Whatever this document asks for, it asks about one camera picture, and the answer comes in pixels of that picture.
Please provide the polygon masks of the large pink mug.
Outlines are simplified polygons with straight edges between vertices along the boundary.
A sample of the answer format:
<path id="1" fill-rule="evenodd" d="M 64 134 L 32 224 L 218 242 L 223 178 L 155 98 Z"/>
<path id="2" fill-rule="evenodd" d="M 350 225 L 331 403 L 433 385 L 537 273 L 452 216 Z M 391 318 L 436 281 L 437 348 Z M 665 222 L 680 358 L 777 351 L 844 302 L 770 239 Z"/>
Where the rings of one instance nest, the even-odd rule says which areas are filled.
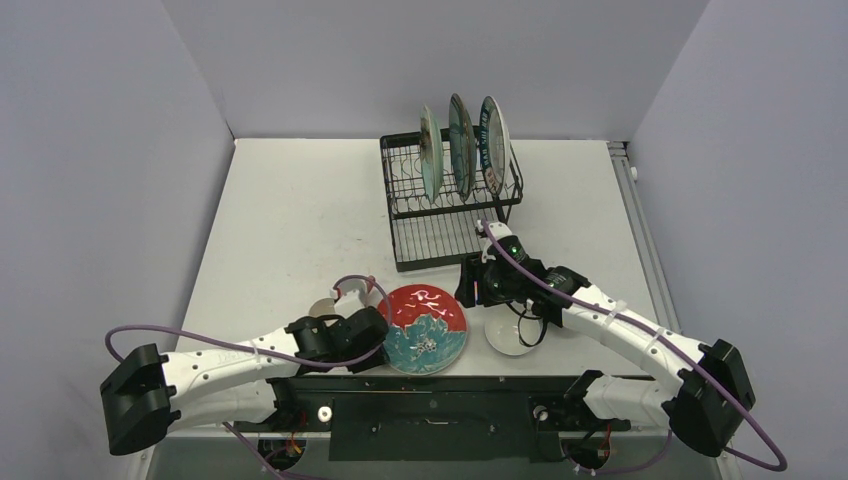
<path id="1" fill-rule="evenodd" d="M 338 314 L 335 310 L 335 301 L 332 298 L 319 299 L 310 307 L 308 315 L 322 321 L 337 320 Z"/>

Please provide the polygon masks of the black wire dish rack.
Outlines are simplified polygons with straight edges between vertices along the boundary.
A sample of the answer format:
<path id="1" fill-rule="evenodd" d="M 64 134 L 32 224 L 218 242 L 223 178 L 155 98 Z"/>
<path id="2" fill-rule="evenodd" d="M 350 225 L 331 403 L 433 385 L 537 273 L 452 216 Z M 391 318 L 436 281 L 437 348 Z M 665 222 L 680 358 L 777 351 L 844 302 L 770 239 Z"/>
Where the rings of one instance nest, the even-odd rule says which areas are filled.
<path id="1" fill-rule="evenodd" d="M 514 152 L 499 194 L 490 192 L 478 167 L 469 196 L 462 198 L 452 171 L 448 131 L 442 129 L 441 136 L 443 185 L 432 200 L 424 188 L 420 133 L 396 133 L 379 139 L 391 245 L 396 270 L 401 273 L 459 264 L 465 256 L 480 250 L 476 221 L 506 223 L 512 207 L 523 200 L 523 175 Z"/>

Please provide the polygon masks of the blue glazed plate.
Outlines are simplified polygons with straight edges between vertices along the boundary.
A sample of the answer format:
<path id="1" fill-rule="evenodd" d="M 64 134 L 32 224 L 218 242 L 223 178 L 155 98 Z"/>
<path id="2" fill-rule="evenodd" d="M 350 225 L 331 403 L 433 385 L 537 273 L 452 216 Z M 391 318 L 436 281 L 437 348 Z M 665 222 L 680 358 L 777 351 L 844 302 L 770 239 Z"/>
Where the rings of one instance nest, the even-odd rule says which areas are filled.
<path id="1" fill-rule="evenodd" d="M 459 198 L 465 202 L 471 196 L 476 174 L 476 138 L 469 112 L 457 93 L 451 96 L 448 117 L 452 171 Z"/>

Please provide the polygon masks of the light teal flower plate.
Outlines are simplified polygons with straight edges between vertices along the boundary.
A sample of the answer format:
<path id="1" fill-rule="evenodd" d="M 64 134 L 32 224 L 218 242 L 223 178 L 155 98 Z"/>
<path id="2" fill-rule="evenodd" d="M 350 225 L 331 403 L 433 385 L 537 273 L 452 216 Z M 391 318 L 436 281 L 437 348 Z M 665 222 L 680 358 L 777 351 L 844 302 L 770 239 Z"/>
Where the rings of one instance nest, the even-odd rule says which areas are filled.
<path id="1" fill-rule="evenodd" d="M 426 198 L 434 204 L 443 185 L 444 153 L 441 128 L 426 104 L 420 111 L 420 167 Z"/>

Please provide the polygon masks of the green rimmed white plate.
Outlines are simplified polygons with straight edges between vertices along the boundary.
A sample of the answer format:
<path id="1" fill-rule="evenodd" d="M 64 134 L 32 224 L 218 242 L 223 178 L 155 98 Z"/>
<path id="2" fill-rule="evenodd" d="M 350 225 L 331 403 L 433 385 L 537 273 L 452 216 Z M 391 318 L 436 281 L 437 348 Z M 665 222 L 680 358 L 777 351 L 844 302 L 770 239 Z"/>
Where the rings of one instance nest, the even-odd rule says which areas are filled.
<path id="1" fill-rule="evenodd" d="M 511 155 L 508 126 L 497 101 L 486 96 L 479 116 L 479 151 L 483 178 L 493 197 L 500 195 Z"/>

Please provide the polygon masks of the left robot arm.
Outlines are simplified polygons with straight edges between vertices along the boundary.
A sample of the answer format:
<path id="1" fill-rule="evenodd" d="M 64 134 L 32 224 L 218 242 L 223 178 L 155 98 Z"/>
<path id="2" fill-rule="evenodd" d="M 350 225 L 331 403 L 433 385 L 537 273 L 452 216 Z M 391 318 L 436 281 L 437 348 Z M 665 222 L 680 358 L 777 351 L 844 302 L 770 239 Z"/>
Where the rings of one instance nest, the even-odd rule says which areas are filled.
<path id="1" fill-rule="evenodd" d="M 345 367 L 352 373 L 381 363 L 390 323 L 374 307 L 347 317 L 301 317 L 257 338 L 231 343 L 191 333 L 205 350 L 162 353 L 145 344 L 126 356 L 100 385 L 108 448 L 123 456 L 171 432 L 224 422 L 291 427 L 298 402 L 272 382 Z"/>

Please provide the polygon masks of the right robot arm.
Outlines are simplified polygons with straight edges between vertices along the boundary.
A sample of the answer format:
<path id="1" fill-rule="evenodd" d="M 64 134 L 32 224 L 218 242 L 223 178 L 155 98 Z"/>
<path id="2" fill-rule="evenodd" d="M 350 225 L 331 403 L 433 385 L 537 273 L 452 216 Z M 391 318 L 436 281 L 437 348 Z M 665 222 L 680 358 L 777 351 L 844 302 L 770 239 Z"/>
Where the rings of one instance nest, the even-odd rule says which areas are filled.
<path id="1" fill-rule="evenodd" d="M 717 457 L 756 397 L 739 350 L 725 340 L 708 345 L 667 330 L 606 295 L 587 277 L 531 258 L 517 236 L 463 258 L 455 292 L 466 308 L 519 303 L 544 325 L 585 335 L 615 352 L 648 380 L 586 373 L 564 400 L 578 427 L 626 420 L 668 427 L 692 450 Z"/>

